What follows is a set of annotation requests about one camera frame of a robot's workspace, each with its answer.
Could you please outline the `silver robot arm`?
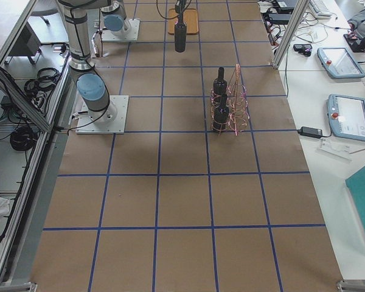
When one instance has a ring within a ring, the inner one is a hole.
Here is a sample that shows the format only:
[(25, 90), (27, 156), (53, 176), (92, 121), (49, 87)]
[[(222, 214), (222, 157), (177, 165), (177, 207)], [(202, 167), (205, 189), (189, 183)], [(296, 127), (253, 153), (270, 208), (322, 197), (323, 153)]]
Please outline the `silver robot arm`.
[(91, 61), (88, 33), (88, 14), (99, 9), (107, 30), (112, 33), (130, 30), (130, 22), (123, 1), (58, 1), (69, 40), (69, 73), (88, 107), (88, 116), (94, 123), (114, 120), (117, 108), (113, 104), (104, 81)]
[(101, 13), (104, 26), (112, 34), (128, 33), (131, 29), (123, 1), (111, 1), (109, 6), (101, 8)]

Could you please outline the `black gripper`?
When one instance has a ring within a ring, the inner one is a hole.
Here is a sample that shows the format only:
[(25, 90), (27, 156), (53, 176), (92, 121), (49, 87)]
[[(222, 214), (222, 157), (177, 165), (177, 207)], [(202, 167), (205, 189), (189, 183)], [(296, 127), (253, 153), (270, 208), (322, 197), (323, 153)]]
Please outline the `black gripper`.
[(175, 3), (175, 12), (183, 13), (186, 8), (186, 0), (177, 0)]

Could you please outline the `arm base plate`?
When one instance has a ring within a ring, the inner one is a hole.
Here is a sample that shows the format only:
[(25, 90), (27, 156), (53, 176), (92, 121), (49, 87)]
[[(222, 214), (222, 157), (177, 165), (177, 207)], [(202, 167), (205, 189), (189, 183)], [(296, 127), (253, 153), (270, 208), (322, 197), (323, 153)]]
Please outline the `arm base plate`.
[(129, 96), (110, 96), (109, 107), (104, 112), (89, 111), (85, 102), (82, 102), (78, 123), (75, 129), (77, 134), (124, 134), (127, 121)]
[(140, 19), (120, 18), (107, 21), (102, 33), (102, 40), (106, 42), (127, 43), (137, 41)]

